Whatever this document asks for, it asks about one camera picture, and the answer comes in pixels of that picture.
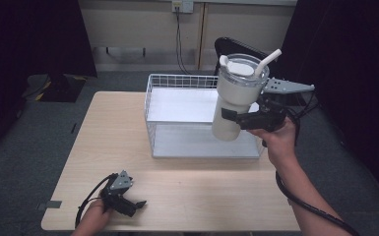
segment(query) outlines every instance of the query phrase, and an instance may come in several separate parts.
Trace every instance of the black chair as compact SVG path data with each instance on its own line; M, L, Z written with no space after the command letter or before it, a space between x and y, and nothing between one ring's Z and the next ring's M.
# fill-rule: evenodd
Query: black chair
M215 49L217 52L217 56L219 61L217 62L216 69L214 71L214 76L218 74L219 68L220 68L220 57L222 55L229 55L229 54L234 54L234 53L242 53L242 54L247 54L250 56L254 56L260 60L265 59L268 54L257 50L256 48L253 48L247 44L244 44L240 41L237 41L233 38L230 37L220 37L215 41ZM278 65L276 61L273 61L268 64L268 67L270 69L270 75L269 77L275 77L277 78L278 75Z

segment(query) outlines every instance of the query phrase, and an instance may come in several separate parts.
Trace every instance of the black cable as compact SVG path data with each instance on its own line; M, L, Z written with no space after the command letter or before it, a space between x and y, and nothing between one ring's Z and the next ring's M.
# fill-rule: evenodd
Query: black cable
M314 96L315 96L315 90L312 91L311 97L309 98L309 100L306 103L305 107L300 112L298 112L298 114L297 114L297 118L298 119L301 118L301 117L303 117L305 114L307 114L308 112L310 112L311 110L315 109L315 107L318 106L319 103L317 103L311 109L308 110L308 107L311 104L311 101L314 98Z
M191 75L185 68L185 65L183 63L182 58L182 42L180 39L180 17L179 12L180 9L178 7L175 8L176 12L176 21L177 21L177 32L176 32L176 57L177 57L177 64L179 65L180 70L185 73L186 75Z
M320 105L320 103L318 102L318 103L316 103L315 105L313 105L311 108L309 108L309 109L307 109L307 110L305 110L302 114L301 114L301 116L300 117L302 117L302 116L304 116L304 115L306 115L306 114L308 114L309 112L311 112L312 110L314 110L315 108L317 108L318 106Z
M97 200L97 199L103 199L103 198L101 198L101 197L97 197L97 198L89 199L88 202L91 202L91 201L93 201L93 200Z
M312 206L312 205L309 205L307 204L306 202L300 200L299 198L297 198L295 195L293 195L285 186L284 186L284 183L282 182L282 179L281 179L281 176L279 175L278 171L276 171L276 183L278 184L279 186L279 189L281 189L282 193L288 198L290 199L291 201L293 201L294 203L298 204L300 207L312 212L312 213L315 213L317 214L318 216L321 216L327 220L329 220L330 222L338 225L339 227L341 227L343 230L345 230L346 232L348 232L349 234L353 235L353 236L359 236L358 232L355 231L355 229L353 229L351 226L349 226L347 223L345 223L344 221L326 213L325 211L315 207L315 206Z
M290 120L293 122L294 126L296 127L295 137L294 137L294 143L296 145L297 144L297 138L299 137L299 131L300 131L300 119L297 118L297 113L291 108L288 108L286 110L286 116L288 118L290 118Z
M109 176L106 176L104 179L102 179L102 180L96 185L96 187L91 191L91 193L88 195L88 197L85 198L85 200L82 202L81 206L78 207L78 213L77 213L77 215L76 215L75 228L77 228L78 225L79 225L79 223L81 222L82 213L83 213L83 211L84 211L86 205L87 205L90 201L94 200L94 199L91 199L91 200L90 200L91 196L94 194L94 192L97 190L97 188L99 188L99 186L103 184L103 182L105 182L106 180L108 180L108 179L111 178L112 176L115 176L115 174L111 174L111 175L109 175Z

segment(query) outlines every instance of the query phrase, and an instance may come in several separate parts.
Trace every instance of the electrical outlet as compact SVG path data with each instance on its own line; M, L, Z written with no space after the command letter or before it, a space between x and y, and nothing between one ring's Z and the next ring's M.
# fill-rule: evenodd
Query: electrical outlet
M179 12L183 12L183 3L182 1L171 1L171 12L176 12L176 9L179 9Z
M182 10L183 13L193 13L193 0L183 1Z

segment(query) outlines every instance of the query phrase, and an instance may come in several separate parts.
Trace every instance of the tumbler lid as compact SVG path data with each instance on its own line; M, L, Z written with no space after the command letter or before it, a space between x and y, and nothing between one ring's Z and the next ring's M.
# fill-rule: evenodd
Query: tumbler lid
M250 65L229 61L225 55L220 57L220 64L227 67L228 71L236 76L250 77L254 74L254 69Z

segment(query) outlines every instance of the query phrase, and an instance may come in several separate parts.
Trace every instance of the metal bracket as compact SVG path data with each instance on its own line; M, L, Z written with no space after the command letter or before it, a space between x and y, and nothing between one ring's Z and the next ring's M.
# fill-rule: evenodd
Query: metal bracket
M130 178L125 170L119 173L119 176L115 179L112 185L109 187L110 190L126 189L130 188L132 183L132 178Z
M288 94L295 92L312 91L314 89L314 85L308 86L300 83L271 78L268 79L268 82L263 87L263 92Z
M38 210L46 210L48 208L60 208L61 201L48 201L45 204L38 204L36 209Z

